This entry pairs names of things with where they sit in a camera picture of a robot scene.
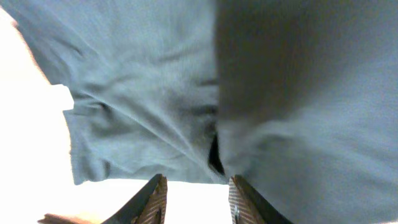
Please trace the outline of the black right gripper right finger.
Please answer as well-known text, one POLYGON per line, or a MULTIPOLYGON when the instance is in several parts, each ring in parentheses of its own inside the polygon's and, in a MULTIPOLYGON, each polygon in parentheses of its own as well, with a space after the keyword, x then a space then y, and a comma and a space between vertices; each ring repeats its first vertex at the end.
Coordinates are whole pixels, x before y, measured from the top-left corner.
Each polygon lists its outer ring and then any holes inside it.
POLYGON ((229 179, 228 202, 233 224, 293 224, 241 175, 229 179))

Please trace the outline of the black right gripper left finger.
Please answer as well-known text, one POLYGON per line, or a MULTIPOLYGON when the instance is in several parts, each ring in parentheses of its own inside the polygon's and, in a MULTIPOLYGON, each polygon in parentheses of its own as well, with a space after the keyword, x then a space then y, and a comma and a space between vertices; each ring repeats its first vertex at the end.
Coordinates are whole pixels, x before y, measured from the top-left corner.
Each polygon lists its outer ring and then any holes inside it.
POLYGON ((102 224, 164 224, 166 206, 167 178, 156 174, 102 224))

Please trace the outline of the black t-shirt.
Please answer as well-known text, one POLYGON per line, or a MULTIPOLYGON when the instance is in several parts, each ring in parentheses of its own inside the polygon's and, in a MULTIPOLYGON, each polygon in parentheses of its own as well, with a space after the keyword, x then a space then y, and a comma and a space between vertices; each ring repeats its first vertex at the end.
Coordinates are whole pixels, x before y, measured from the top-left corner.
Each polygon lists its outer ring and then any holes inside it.
POLYGON ((294 223, 397 220, 396 1, 2 1, 74 183, 243 176, 294 223))

